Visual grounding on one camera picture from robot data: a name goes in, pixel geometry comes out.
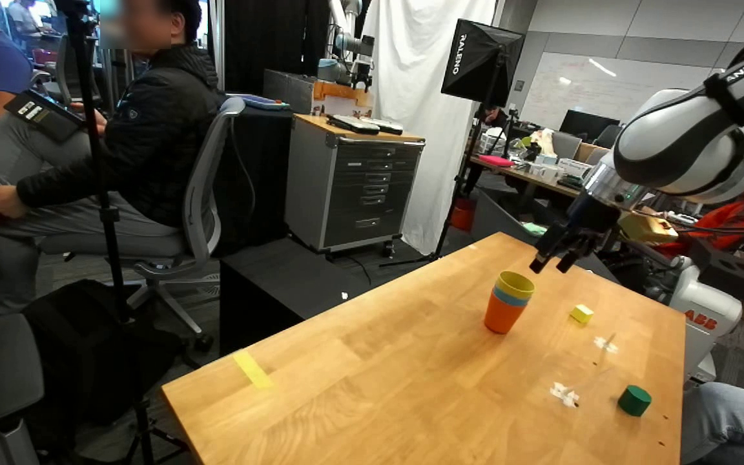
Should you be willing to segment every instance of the sleeve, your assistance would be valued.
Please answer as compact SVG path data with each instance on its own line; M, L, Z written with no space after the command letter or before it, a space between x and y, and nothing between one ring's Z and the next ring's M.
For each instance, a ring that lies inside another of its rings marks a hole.
M13 46L0 42L0 92L23 92L33 83L30 59Z
M168 153L190 127L187 110L178 108L182 100L182 88L167 85L161 77L138 81L101 139L103 157L92 154L19 181L22 201L30 207L75 201L145 175L145 165Z

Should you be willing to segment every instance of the black jacket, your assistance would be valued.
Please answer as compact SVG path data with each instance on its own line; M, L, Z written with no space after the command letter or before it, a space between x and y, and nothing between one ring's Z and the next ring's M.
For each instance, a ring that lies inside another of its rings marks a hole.
M30 207L119 191L163 224L182 224L185 194L204 131L222 104L209 57L194 46L163 48L134 81L103 134L103 160L86 157L17 184Z

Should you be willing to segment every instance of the monitor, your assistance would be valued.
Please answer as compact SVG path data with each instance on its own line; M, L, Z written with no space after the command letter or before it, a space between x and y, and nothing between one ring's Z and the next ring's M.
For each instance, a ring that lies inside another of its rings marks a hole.
M479 100L487 108L504 107L522 46L524 34L461 19L442 92Z
M604 147L613 144L615 134L619 134L619 118L610 118L610 116L599 116L599 113L585 113L585 110L577 110L577 108L570 108L563 113L563 122L562 122L562 131L570 131L585 141L603 141Z

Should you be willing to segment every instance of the yellow tape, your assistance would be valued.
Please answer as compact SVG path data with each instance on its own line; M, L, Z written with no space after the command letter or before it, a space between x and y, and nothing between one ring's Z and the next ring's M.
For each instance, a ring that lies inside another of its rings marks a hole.
M248 383L258 391L271 391L270 374L248 351L236 351L238 369L248 377Z

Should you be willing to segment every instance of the black pole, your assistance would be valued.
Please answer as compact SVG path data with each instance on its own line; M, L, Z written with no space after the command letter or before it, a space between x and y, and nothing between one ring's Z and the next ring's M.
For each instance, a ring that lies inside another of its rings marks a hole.
M455 187L453 187L453 198L449 198L449 209L448 209L448 218L444 218L444 224L442 224L442 236L439 236L439 241L436 241L436 245L435 245L435 253L433 253L433 259L439 259L442 255L442 251L444 251L444 241L448 241L448 231L449 231L449 219L453 219L453 214L455 214L455 201L462 196L462 194L469 194L469 184L471 184L471 165L473 165L473 153L477 153L477 144L479 144L479 134L482 134L482 127L483 127L483 113L487 113L487 108L482 107L479 110L477 110L477 123L473 123L473 129L471 129L471 139L469 139L469 147L465 147L465 153L461 154L461 165L458 165L458 174L455 174Z
M101 138L97 131L97 104L94 104L94 45L97 45L97 11L92 5L92 0L67 0L59 7L67 15L67 39L75 48L75 59L77 59L77 74L80 74L80 91L83 91L83 110L86 110L86 129L88 129L88 141L92 141L92 157L94 165L99 171L99 165L103 162L106 153L101 144ZM116 209L111 209L108 201L108 191L101 187L97 191L99 203L101 203L101 223L103 223L103 232L106 232L106 251L108 251L108 267L111 267L111 282L115 282L115 305L119 309L119 316L126 324L134 324L134 316L124 300L124 278L121 278L121 259L119 259L119 243L116 243ZM138 362L126 347L129 355L129 373L133 373L133 392L143 396L143 379L141 379L141 369ZM151 428L148 428L148 410L143 398L134 398L134 417L138 417L138 435L141 435L141 448L143 448L143 459L145 465L154 465L154 445L151 445Z

